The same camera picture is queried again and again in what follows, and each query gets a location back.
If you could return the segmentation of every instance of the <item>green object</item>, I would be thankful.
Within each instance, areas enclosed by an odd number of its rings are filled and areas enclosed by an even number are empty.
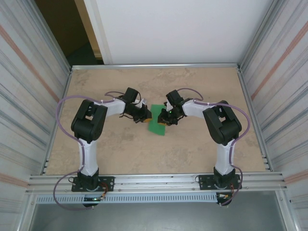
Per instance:
[[[166,108],[163,104],[152,104],[151,113],[153,119],[149,123],[149,131],[160,136],[165,135],[165,129],[166,129],[166,126],[158,124],[157,122],[157,118],[163,108]]]

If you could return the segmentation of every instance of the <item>mounting plate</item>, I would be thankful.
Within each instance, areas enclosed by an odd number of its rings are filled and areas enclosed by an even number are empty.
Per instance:
[[[199,179],[199,187],[200,190],[231,190],[231,183],[234,186],[234,189],[236,190],[239,185],[240,185],[240,175],[236,174],[235,177],[231,180],[230,185],[228,185],[225,188],[219,188],[214,181],[214,175],[198,175],[198,179]]]
[[[108,192],[112,192],[114,190],[114,185],[115,185],[115,178],[114,177],[105,177],[105,176],[99,176],[99,186],[97,187],[96,190],[89,191],[87,189],[84,189],[78,177],[73,177],[73,184],[72,184],[72,192],[104,192],[105,189],[100,185],[100,182],[103,182],[107,184],[108,186]]]

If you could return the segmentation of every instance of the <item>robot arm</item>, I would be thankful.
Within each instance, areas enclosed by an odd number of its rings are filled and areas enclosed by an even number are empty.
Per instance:
[[[132,117],[135,123],[149,122],[152,114],[148,110],[146,100],[137,100],[139,92],[128,88],[124,95],[111,101],[95,103],[84,100],[77,111],[72,122],[71,130],[74,136],[84,146],[84,156],[81,144],[79,144],[80,167],[84,158],[84,167],[78,173],[81,185],[88,190],[95,190],[98,187],[99,169],[96,161],[97,140],[102,134],[106,117],[115,114],[127,114]]]
[[[214,167],[214,178],[219,188],[230,184],[235,176],[235,169],[229,163],[231,143],[239,137],[242,130],[241,123],[233,110],[226,106],[214,104],[201,105],[194,99],[183,99],[174,90],[166,95],[166,109],[162,109],[158,123],[166,126],[177,125],[186,116],[203,118],[206,121],[212,139],[217,143],[217,162]],[[234,149],[231,154],[233,162]]]

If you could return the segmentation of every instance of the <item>marble-pattern surface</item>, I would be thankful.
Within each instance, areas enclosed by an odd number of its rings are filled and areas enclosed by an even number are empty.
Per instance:
[[[101,69],[75,70],[67,95],[86,95],[109,99],[110,90],[125,92],[127,87],[140,91],[151,104],[162,104],[166,94],[189,87],[200,91],[205,102],[226,100],[248,113],[235,68],[170,68],[170,69]],[[196,97],[182,91],[183,98]],[[81,99],[65,102],[61,115],[63,127],[70,125]],[[243,130],[243,115],[235,112]],[[98,140],[97,162],[100,174],[159,174],[212,172],[216,162],[216,143],[210,138],[204,120],[186,117],[177,126],[166,127],[165,136],[148,130],[147,123],[135,124],[128,118],[106,118]],[[265,171],[253,127],[235,146],[235,165],[243,171]],[[66,174],[78,169],[77,142],[57,130],[47,168],[48,175]]]

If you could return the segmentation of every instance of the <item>corrugated metal wall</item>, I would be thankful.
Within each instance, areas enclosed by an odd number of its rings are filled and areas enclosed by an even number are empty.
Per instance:
[[[69,66],[36,6],[0,1],[0,230],[21,212],[30,174],[40,174]]]
[[[244,63],[244,80],[273,167],[308,229],[308,1],[284,1]]]

